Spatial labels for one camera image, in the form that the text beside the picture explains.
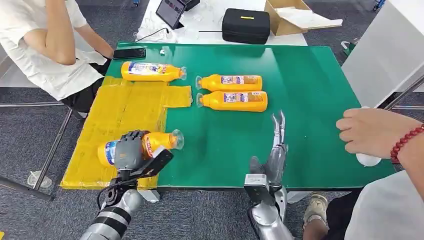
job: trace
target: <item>robotic hand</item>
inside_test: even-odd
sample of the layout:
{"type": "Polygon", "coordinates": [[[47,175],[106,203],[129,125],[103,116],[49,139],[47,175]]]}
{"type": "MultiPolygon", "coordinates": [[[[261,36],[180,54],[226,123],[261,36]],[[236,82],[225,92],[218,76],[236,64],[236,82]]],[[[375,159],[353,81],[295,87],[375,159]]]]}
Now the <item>robotic hand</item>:
{"type": "Polygon", "coordinates": [[[131,216],[143,203],[137,191],[137,179],[156,176],[174,157],[159,147],[150,157],[143,153],[142,138],[148,131],[130,131],[116,144],[114,166],[117,177],[97,195],[99,214],[80,240],[120,240],[131,221],[131,216]],[[100,205],[101,194],[107,191],[100,205]]]}
{"type": "Polygon", "coordinates": [[[250,160],[250,173],[244,179],[244,189],[253,202],[248,210],[250,223],[261,240],[293,240],[283,224],[287,206],[287,191],[281,184],[286,162],[287,146],[284,143],[286,118],[280,110],[281,120],[272,114],[274,139],[271,153],[265,164],[257,157],[250,160]]]}

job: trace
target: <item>human hand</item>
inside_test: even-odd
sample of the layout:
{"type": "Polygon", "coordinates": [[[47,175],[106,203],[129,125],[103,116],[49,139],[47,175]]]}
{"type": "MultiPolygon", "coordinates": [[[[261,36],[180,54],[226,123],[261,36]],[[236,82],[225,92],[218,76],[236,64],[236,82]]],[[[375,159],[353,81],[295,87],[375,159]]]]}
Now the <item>human hand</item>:
{"type": "Polygon", "coordinates": [[[366,154],[390,158],[395,144],[422,123],[418,120],[378,108],[349,109],[336,122],[342,132],[340,139],[347,142],[351,154],[366,154]]]}

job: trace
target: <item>orange bottle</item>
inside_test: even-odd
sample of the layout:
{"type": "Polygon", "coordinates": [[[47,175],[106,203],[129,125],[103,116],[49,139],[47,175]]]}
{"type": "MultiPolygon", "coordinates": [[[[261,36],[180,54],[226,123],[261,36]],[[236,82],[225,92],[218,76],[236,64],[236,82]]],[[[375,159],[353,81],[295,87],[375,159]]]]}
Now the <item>orange bottle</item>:
{"type": "Polygon", "coordinates": [[[221,111],[263,112],[268,106],[264,91],[214,91],[197,94],[197,106],[221,111]]]}
{"type": "Polygon", "coordinates": [[[187,69],[170,64],[126,61],[121,67],[122,78],[128,81],[162,81],[185,80],[187,69]]]}
{"type": "MultiPolygon", "coordinates": [[[[98,158],[104,166],[110,166],[115,163],[115,149],[118,141],[109,141],[97,148],[98,158]]],[[[144,135],[142,139],[142,148],[144,154],[153,156],[153,152],[163,146],[166,149],[181,150],[184,147],[183,133],[175,129],[172,133],[150,132],[144,135]]]]}
{"type": "Polygon", "coordinates": [[[259,75],[218,75],[196,77],[196,88],[214,91],[261,91],[262,77],[259,75]]]}

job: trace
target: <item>sneaker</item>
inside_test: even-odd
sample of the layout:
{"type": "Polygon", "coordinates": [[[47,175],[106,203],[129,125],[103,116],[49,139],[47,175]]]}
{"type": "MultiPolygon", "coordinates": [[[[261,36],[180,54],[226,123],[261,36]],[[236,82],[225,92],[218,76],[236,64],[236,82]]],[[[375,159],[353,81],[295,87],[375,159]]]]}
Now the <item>sneaker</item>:
{"type": "Polygon", "coordinates": [[[329,202],[327,198],[320,194],[312,194],[309,205],[306,208],[303,216],[303,228],[312,220],[320,219],[327,224],[327,207],[329,202]]]}

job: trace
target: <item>green table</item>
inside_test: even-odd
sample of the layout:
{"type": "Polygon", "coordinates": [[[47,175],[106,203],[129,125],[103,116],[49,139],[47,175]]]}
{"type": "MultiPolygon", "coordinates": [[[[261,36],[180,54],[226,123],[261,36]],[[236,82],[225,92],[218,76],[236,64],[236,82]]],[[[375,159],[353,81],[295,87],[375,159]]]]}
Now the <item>green table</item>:
{"type": "MultiPolygon", "coordinates": [[[[271,114],[286,116],[288,144],[282,183],[289,190],[360,188],[394,173],[390,161],[364,167],[344,149],[336,121],[360,107],[331,49],[322,46],[146,44],[120,42],[118,49],[145,47],[139,62],[187,67],[193,98],[197,75],[261,75],[268,93],[265,112],[215,111],[207,107],[170,108],[166,132],[180,129],[182,150],[160,172],[158,188],[242,188],[251,156],[265,162],[272,147],[271,114]]],[[[121,77],[123,61],[112,61],[108,76],[121,77]]]]}

